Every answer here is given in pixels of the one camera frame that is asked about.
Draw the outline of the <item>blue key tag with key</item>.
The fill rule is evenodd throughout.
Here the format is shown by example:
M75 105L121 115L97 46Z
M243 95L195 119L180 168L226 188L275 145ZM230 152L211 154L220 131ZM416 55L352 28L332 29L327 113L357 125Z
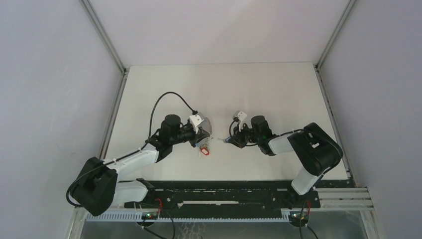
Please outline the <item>blue key tag with key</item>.
M231 137L227 137L227 138L218 138L219 141L223 142L223 143L231 143Z

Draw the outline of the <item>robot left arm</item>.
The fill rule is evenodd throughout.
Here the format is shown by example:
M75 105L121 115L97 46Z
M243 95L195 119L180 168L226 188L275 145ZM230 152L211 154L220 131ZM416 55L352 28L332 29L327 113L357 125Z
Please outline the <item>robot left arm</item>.
M85 208L93 216L101 215L112 205L126 202L151 207L156 200L155 193L138 180L125 182L124 177L161 161L176 144L189 142L192 147L199 146L200 137L208 137L202 127L206 120L201 113L197 113L182 124L178 115L167 115L143 147L119 158L88 159L66 191L67 202Z

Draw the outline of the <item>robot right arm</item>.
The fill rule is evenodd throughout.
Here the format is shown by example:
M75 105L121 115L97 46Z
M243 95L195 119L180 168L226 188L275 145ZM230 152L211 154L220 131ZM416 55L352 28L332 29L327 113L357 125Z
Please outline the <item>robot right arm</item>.
M248 126L240 117L234 117L229 126L229 136L223 142L238 148L258 146L268 156L294 152L302 168L291 182L287 194L293 207L301 207L308 199L307 193L344 156L337 142L315 122L282 134L274 134L264 116L255 116L250 122L251 126Z

